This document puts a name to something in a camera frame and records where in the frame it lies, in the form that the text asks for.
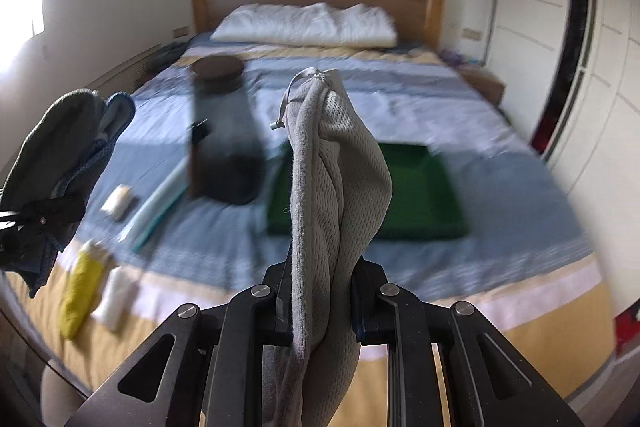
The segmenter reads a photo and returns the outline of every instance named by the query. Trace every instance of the drawstring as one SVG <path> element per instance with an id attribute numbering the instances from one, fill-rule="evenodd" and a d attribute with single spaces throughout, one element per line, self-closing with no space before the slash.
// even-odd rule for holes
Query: drawstring
<path id="1" fill-rule="evenodd" d="M 271 124 L 271 129 L 276 130 L 284 127 L 284 122 L 282 121 L 282 119 L 284 118 L 284 111 L 287 108 L 287 103 L 289 103 L 289 95 L 291 93 L 291 87 L 293 87 L 293 84 L 295 84 L 300 78 L 315 76 L 316 74 L 320 73 L 322 73 L 322 71 L 320 71 L 318 68 L 306 68 L 306 70 L 300 71 L 300 73 L 297 73 L 291 79 L 289 87 L 287 87 L 286 92 L 282 95 L 282 102 L 280 102 L 280 114 L 278 115 L 278 119 Z"/>

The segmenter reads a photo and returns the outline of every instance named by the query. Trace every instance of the pillow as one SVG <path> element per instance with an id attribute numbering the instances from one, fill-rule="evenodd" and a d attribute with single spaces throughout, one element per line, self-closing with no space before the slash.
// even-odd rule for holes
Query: pillow
<path id="1" fill-rule="evenodd" d="M 398 40 L 393 21 L 382 8 L 357 4 L 338 10 L 323 2 L 303 7 L 247 4 L 226 16 L 210 38 L 352 48 L 392 48 Z"/>

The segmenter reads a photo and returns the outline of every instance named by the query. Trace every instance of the yellow sock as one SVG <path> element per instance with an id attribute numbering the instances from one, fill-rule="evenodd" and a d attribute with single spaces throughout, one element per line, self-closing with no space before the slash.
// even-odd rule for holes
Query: yellow sock
<path id="1" fill-rule="evenodd" d="M 108 254 L 92 241 L 78 251 L 78 260 L 66 282 L 60 304 L 60 334 L 71 340 L 82 325 L 94 298 Z"/>

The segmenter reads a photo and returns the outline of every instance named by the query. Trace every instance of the electrical socket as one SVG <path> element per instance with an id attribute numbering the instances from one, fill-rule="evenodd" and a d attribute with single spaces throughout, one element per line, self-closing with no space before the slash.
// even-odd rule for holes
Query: electrical socket
<path id="1" fill-rule="evenodd" d="M 178 38 L 184 37 L 186 35 L 189 35 L 189 27 L 188 26 L 182 26 L 181 28 L 176 28 L 174 30 L 174 39 L 178 39 Z"/>
<path id="2" fill-rule="evenodd" d="M 462 28 L 462 38 L 470 41 L 480 41 L 482 39 L 482 32 L 473 28 Z"/>

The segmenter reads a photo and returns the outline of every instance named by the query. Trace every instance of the silver bolt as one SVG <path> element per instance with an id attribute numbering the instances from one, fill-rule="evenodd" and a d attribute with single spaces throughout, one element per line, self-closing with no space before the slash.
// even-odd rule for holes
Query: silver bolt
<path id="1" fill-rule="evenodd" d="M 254 297 L 266 297 L 271 293 L 271 288 L 266 284 L 257 284 L 251 288 L 251 295 Z"/>
<path id="2" fill-rule="evenodd" d="M 380 286 L 380 293 L 382 293 L 382 295 L 386 295 L 387 297 L 395 297 L 400 293 L 400 288 L 393 283 L 385 282 L 382 286 Z"/>
<path id="3" fill-rule="evenodd" d="M 181 319 L 190 319 L 196 314 L 197 310 L 195 304 L 183 304 L 178 308 L 178 317 Z"/>
<path id="4" fill-rule="evenodd" d="M 458 315 L 471 315 L 476 309 L 473 304 L 466 301 L 458 301 L 456 302 L 456 313 Z"/>

